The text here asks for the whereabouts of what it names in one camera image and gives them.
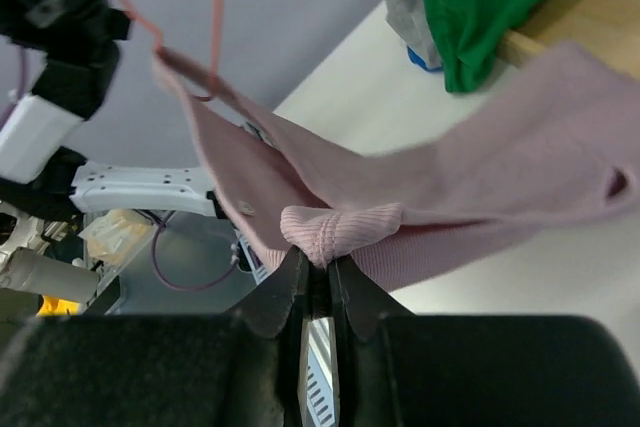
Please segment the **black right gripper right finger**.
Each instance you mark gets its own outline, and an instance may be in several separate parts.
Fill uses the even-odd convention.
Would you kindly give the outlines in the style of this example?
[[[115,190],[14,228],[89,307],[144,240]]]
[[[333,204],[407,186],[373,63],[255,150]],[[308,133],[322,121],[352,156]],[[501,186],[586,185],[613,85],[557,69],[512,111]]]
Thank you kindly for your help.
[[[342,426],[635,426],[639,383],[613,336],[574,315],[416,315],[341,258],[329,266]]]

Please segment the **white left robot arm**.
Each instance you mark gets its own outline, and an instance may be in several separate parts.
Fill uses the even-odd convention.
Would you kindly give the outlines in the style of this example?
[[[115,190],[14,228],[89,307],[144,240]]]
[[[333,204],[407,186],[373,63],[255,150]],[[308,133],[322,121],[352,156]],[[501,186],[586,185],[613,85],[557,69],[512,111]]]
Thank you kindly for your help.
[[[133,0],[165,32],[166,42],[207,58],[211,0]],[[183,108],[163,93],[151,71],[152,37],[135,26],[118,44],[120,62],[106,104],[66,144],[96,162],[128,167],[198,164]]]

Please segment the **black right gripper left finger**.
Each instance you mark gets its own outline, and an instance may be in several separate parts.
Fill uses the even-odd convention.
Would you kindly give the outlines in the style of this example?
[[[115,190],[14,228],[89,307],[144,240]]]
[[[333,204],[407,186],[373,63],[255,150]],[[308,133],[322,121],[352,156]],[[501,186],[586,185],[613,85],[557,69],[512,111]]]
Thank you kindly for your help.
[[[1,358],[5,426],[301,426],[309,262],[208,315],[43,317]]]

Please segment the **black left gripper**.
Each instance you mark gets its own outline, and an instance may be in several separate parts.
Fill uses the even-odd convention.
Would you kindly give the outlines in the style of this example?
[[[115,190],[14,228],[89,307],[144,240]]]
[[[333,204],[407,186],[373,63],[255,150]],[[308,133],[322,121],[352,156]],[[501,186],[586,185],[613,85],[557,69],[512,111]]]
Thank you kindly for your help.
[[[1,0],[1,34],[42,51],[65,41],[93,45],[126,40],[130,24],[107,0]]]

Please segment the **pink wire hanger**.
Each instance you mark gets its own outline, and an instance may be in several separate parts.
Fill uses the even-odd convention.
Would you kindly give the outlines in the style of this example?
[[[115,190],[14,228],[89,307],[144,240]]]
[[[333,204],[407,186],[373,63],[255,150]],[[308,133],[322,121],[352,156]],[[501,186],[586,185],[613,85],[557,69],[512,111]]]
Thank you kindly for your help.
[[[131,0],[118,0],[124,7],[125,15],[134,23],[141,25],[154,39],[154,51],[159,53],[164,44],[163,31],[152,21],[147,19],[141,14]],[[220,56],[221,56],[221,42],[223,35],[223,16],[224,16],[225,0],[212,0],[212,32],[211,32],[211,54],[210,54],[210,69],[208,72],[208,78],[206,82],[206,90],[208,92],[205,96],[196,96],[197,100],[203,102],[209,102],[214,99],[214,89],[216,87],[216,81],[214,77],[218,73]]]

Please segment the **mauve pink tank top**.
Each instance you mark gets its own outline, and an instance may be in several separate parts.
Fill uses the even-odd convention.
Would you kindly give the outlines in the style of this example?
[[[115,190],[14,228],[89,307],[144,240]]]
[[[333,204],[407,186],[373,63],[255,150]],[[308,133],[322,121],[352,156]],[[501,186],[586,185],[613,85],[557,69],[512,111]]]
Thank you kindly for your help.
[[[565,43],[531,61],[439,138],[364,156],[157,53],[216,198],[258,258],[316,266],[350,255],[396,290],[639,202],[639,84]]]

